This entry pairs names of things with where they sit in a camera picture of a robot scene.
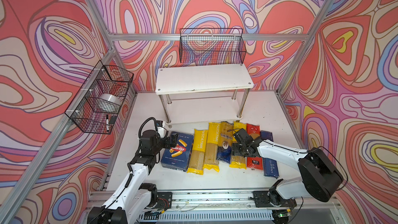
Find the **red spaghetti bag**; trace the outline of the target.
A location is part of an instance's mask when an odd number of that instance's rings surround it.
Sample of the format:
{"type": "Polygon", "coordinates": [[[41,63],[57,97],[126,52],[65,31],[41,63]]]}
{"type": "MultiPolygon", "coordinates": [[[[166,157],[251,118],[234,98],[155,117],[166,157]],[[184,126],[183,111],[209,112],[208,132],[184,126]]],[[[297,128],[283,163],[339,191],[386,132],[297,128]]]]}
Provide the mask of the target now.
{"type": "MultiPolygon", "coordinates": [[[[256,138],[260,137],[260,127],[258,125],[247,124],[246,126],[247,133],[255,140],[256,138]]],[[[263,161],[260,157],[247,158],[248,169],[252,170],[261,170],[263,171],[263,161]]]]}

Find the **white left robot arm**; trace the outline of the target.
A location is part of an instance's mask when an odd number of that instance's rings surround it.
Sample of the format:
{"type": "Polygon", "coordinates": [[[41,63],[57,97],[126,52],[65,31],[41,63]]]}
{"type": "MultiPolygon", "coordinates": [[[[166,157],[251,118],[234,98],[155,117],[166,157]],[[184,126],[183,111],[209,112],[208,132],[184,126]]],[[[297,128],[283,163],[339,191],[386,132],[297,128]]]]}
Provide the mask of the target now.
{"type": "Polygon", "coordinates": [[[90,210],[87,224],[134,224],[144,210],[146,216],[159,216],[171,208],[172,194],[159,197],[156,184],[145,180],[161,161],[161,151],[176,146],[177,135],[169,135],[162,121],[149,117],[139,128],[138,141],[124,180],[102,206],[90,210]]]}

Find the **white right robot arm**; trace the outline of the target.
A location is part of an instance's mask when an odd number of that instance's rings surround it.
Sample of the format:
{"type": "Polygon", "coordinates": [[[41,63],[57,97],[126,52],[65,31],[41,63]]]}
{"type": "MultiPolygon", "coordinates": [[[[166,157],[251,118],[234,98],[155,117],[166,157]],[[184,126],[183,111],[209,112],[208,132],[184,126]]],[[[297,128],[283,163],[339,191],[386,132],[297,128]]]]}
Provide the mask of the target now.
{"type": "Polygon", "coordinates": [[[252,138],[244,129],[235,131],[236,143],[232,154],[246,158],[269,158],[287,165],[300,173],[292,179],[279,179],[267,192],[267,200],[273,206],[281,206],[287,200],[313,197],[328,202],[343,184],[342,173],[320,148],[311,150],[291,148],[261,137],[252,138]]]}

